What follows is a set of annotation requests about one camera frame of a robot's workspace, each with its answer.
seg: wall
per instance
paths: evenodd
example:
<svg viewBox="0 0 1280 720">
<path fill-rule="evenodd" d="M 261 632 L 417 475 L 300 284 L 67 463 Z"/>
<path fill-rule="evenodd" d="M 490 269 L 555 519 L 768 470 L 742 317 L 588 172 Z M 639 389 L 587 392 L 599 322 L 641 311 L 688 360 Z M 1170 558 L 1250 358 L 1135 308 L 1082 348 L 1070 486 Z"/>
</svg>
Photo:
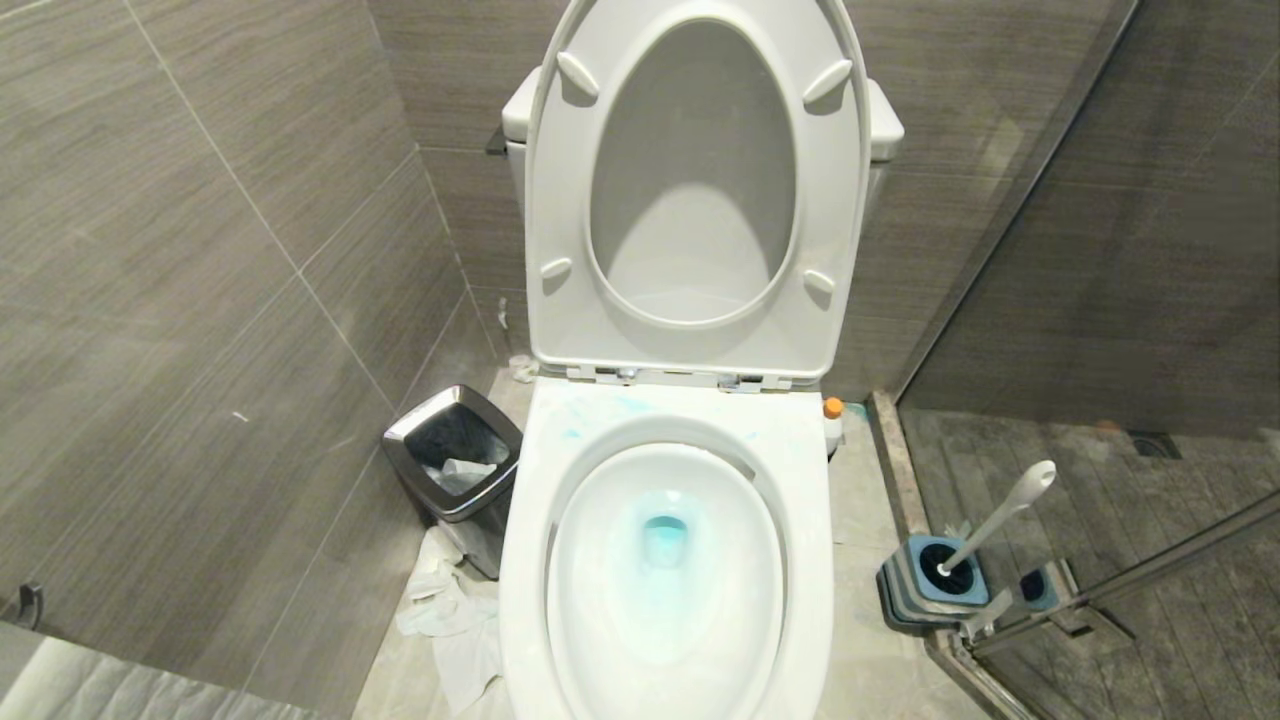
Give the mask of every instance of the wall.
<svg viewBox="0 0 1280 720">
<path fill-rule="evenodd" d="M 0 0 L 0 55 L 3 594 L 348 712 L 421 537 L 380 432 L 495 366 L 369 14 Z"/>
<path fill-rule="evenodd" d="M 564 0 L 369 0 L 413 137 L 498 351 L 527 348 L 524 236 L 511 178 L 483 149 L 541 61 Z M 856 0 L 868 70 L 906 126 L 863 236 L 828 391 L 900 387 L 1012 213 L 1101 61 L 1120 0 Z M 508 301 L 509 332 L 497 324 Z"/>
<path fill-rule="evenodd" d="M 1267 0 L 1143 5 L 910 405 L 1280 425 L 1277 28 Z"/>
</svg>

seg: toilet seat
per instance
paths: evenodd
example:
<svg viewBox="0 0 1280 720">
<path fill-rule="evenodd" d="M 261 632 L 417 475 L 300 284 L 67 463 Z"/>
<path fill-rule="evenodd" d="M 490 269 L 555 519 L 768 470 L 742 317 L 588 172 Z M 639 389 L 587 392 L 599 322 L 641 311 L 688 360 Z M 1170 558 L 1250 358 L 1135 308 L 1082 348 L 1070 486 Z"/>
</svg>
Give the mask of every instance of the toilet seat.
<svg viewBox="0 0 1280 720">
<path fill-rule="evenodd" d="M 570 498 L 547 575 L 575 717 L 755 710 L 782 629 L 782 559 L 768 507 L 730 460 L 671 442 L 607 459 Z"/>
<path fill-rule="evenodd" d="M 844 6 L 576 0 L 543 67 L 525 165 L 535 355 L 570 377 L 820 378 L 870 160 Z"/>
<path fill-rule="evenodd" d="M 571 702 L 564 660 L 553 650 L 552 603 L 563 600 L 553 600 L 553 556 L 566 511 L 591 471 L 655 443 L 703 448 L 730 462 L 769 515 L 785 588 L 781 634 L 767 680 L 742 679 L 742 693 L 756 692 L 758 701 L 732 710 L 751 720 L 813 717 L 826 682 L 833 598 L 820 404 L 812 392 L 535 380 L 499 593 L 503 675 L 517 717 L 603 720 Z M 700 716 L 673 710 L 663 717 Z"/>
</svg>

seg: floor drain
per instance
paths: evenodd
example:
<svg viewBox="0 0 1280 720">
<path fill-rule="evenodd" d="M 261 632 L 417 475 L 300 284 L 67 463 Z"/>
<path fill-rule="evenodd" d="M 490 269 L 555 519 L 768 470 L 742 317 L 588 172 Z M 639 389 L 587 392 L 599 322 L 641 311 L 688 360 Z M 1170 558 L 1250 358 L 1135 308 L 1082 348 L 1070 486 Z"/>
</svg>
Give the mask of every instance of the floor drain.
<svg viewBox="0 0 1280 720">
<path fill-rule="evenodd" d="M 1181 460 L 1183 454 L 1178 451 L 1178 443 L 1169 433 L 1153 433 L 1147 430 L 1128 430 L 1133 439 L 1133 448 L 1143 457 L 1164 457 L 1166 460 Z"/>
</svg>

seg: toilet tank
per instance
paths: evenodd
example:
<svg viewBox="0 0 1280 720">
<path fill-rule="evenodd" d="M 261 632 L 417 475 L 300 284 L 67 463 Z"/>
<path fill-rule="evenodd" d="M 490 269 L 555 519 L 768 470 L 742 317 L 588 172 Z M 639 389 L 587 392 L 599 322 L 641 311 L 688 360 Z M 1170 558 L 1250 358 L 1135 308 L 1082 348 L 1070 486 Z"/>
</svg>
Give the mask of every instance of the toilet tank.
<svg viewBox="0 0 1280 720">
<path fill-rule="evenodd" d="M 521 214 L 525 211 L 525 142 L 529 140 L 529 118 L 534 111 L 534 94 L 540 73 L 540 67 L 534 68 L 502 109 L 502 135 L 507 138 L 507 161 L 511 164 L 511 178 L 516 183 Z M 879 83 L 868 79 L 867 90 L 870 97 L 872 172 L 867 186 L 864 224 L 876 210 L 888 164 L 897 155 L 904 136 L 902 123 Z"/>
</svg>

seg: bathroom stall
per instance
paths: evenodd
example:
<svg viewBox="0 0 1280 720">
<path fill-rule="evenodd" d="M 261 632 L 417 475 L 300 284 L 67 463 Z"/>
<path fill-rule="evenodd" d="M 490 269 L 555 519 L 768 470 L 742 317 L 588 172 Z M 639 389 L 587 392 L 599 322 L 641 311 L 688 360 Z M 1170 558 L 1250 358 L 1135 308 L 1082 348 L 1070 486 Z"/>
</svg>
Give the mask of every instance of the bathroom stall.
<svg viewBox="0 0 1280 720">
<path fill-rule="evenodd" d="M 1275 3 L 1116 3 L 1100 72 L 899 397 L 934 534 L 1015 607 L 956 651 L 1055 719 L 1280 712 Z"/>
</svg>

